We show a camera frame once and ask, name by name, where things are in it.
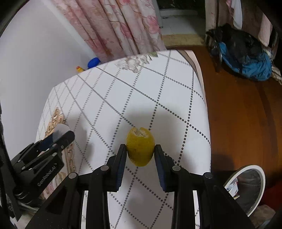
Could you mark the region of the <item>yellow orange bottle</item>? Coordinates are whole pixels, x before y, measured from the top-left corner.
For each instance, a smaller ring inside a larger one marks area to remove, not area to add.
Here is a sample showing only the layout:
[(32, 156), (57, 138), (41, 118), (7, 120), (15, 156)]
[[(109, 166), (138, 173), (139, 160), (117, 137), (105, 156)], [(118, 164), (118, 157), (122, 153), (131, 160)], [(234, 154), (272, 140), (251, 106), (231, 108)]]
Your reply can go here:
[(85, 70), (84, 70), (82, 67), (80, 67), (80, 66), (77, 66), (77, 67), (76, 67), (76, 70), (77, 70), (78, 73), (82, 73), (82, 72), (85, 71)]

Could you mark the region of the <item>yellow lemon peel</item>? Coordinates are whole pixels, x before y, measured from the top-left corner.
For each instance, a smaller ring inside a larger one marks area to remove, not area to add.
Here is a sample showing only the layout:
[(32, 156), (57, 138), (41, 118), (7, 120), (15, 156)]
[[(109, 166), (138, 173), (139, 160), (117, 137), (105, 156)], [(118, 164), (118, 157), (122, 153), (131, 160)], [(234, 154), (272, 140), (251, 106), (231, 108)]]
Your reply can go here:
[(129, 159), (135, 166), (146, 166), (154, 154), (154, 137), (148, 129), (133, 127), (128, 132), (126, 147)]

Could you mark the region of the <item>gold ornate oval mirror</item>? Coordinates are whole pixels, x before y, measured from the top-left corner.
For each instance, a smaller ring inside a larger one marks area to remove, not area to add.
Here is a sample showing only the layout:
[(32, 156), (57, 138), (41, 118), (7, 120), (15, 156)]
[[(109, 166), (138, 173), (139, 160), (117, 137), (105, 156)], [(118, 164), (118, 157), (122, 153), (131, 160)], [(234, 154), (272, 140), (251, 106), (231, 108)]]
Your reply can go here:
[[(67, 125), (63, 113), (58, 107), (56, 107), (52, 114), (51, 121), (48, 123), (47, 130), (45, 132), (45, 138), (52, 138), (52, 133), (58, 123)], [(73, 142), (71, 143), (69, 140), (63, 140), (63, 138), (66, 137), (70, 137), (70, 134), (67, 135), (67, 132), (61, 138), (54, 142), (61, 146), (60, 150), (62, 153), (62, 161), (64, 163), (64, 166), (43, 191), (42, 196), (44, 196), (45, 199), (47, 199), (52, 194), (52, 192), (58, 187), (58, 185), (66, 178), (69, 173), (76, 171), (74, 160), (74, 144)]]

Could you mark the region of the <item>hanging clothes rack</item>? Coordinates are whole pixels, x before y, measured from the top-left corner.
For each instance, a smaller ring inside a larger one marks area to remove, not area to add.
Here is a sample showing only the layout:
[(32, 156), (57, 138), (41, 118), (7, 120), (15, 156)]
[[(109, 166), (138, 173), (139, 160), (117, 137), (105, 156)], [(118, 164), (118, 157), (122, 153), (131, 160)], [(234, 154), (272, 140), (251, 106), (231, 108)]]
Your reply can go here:
[(281, 33), (253, 1), (205, 1), (206, 32), (228, 23), (254, 36), (271, 60), (271, 76), (281, 82), (280, 67), (273, 62), (281, 48)]

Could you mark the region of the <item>white checked tablecloth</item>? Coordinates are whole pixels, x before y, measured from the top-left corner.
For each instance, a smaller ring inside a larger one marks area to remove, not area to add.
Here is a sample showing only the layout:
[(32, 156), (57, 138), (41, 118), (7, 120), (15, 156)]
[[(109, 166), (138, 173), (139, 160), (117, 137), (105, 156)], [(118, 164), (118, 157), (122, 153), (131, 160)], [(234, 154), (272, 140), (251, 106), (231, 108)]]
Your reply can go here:
[(200, 175), (211, 168), (204, 82), (192, 51), (122, 58), (64, 80), (47, 96), (36, 138), (48, 136), (58, 123), (68, 125), (75, 140), (44, 197), (68, 173), (87, 174), (104, 165), (134, 127), (150, 130), (176, 166)]

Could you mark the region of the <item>blue and black clothes pile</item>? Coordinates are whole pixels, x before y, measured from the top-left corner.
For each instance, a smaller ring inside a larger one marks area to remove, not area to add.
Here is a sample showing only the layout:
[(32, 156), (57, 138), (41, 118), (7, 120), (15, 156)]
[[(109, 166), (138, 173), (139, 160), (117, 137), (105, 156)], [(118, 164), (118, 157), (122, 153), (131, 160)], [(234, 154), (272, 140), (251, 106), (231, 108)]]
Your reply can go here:
[(206, 32), (206, 46), (216, 64), (238, 77), (266, 81), (271, 76), (271, 60), (261, 43), (228, 23)]

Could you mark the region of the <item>pink floral curtain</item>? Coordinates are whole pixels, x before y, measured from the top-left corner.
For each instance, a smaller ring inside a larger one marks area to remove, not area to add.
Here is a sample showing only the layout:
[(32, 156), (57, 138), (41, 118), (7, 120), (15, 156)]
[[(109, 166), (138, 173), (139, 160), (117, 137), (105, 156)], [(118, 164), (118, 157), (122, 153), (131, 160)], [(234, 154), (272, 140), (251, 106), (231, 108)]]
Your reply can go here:
[(164, 51), (152, 1), (53, 1), (103, 62)]

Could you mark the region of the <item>white round trash bin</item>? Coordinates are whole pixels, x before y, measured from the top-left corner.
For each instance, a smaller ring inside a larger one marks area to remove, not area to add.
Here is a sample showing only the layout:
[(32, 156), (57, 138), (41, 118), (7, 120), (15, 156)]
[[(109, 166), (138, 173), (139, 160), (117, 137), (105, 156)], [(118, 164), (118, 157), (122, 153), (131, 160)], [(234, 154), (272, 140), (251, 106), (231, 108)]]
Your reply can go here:
[(224, 187), (243, 211), (250, 216), (262, 199), (266, 178), (257, 165), (243, 166), (235, 171), (222, 171)]

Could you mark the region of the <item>clear plastic lid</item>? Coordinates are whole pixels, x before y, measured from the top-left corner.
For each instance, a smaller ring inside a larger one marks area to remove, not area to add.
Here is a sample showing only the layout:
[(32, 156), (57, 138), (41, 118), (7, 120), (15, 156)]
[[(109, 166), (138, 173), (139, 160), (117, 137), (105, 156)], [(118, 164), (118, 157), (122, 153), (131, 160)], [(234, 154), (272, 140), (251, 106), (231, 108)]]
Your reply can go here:
[(57, 141), (59, 138), (61, 138), (69, 130), (70, 130), (69, 126), (62, 124), (62, 123), (58, 123), (55, 126), (54, 131), (52, 133), (53, 142)]

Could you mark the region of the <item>blue bottle cap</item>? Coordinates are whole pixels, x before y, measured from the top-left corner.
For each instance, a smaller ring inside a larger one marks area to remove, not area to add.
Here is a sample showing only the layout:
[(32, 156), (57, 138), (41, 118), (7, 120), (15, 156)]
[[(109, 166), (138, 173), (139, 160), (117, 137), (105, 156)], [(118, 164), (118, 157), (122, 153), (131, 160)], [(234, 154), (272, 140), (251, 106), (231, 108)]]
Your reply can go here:
[(95, 57), (88, 62), (87, 67), (90, 69), (98, 66), (99, 64), (100, 64), (99, 58)]

